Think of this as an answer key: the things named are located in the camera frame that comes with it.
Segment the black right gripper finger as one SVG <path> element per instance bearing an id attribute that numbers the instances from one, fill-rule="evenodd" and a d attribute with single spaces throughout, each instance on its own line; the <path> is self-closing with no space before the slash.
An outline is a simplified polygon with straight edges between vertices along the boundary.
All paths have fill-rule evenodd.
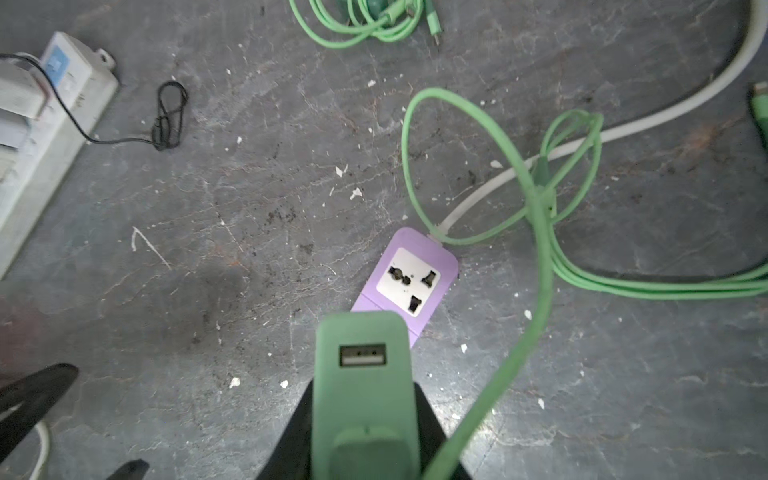
<path id="1" fill-rule="evenodd" d="M 142 459 L 131 460 L 115 470 L 107 480 L 143 480 L 150 465 Z"/>
<path id="2" fill-rule="evenodd" d="M 447 436 L 421 386 L 417 382 L 414 382 L 413 386 L 421 462 L 419 478 L 422 478 L 430 462 L 446 442 Z"/>
<path id="3" fill-rule="evenodd" d="M 1 388 L 1 461 L 67 393 L 78 375 L 76 366 L 58 363 Z"/>
<path id="4" fill-rule="evenodd" d="M 311 478 L 312 405 L 310 381 L 257 480 Z"/>

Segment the green charger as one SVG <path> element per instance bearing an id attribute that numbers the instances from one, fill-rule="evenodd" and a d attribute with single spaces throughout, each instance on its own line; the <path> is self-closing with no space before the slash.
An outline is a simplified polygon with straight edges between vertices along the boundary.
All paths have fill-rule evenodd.
<path id="1" fill-rule="evenodd" d="M 312 478 L 419 477 L 409 331 L 398 314 L 324 318 L 316 331 L 312 395 Z"/>

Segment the white multicolour power strip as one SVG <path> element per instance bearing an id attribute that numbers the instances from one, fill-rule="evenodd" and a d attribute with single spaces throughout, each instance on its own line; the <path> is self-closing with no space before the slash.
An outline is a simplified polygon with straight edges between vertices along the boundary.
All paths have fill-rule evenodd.
<path id="1" fill-rule="evenodd" d="M 2 275 L 118 90 L 114 58 L 67 33 L 24 58 L 1 62 Z"/>

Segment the purple power strip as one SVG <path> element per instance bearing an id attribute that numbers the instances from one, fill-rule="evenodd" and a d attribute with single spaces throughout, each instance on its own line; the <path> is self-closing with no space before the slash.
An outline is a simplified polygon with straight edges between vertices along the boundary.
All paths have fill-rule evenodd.
<path id="1" fill-rule="evenodd" d="M 409 343 L 415 344 L 458 273 L 454 254 L 403 227 L 392 237 L 351 310 L 397 313 L 407 325 Z"/>

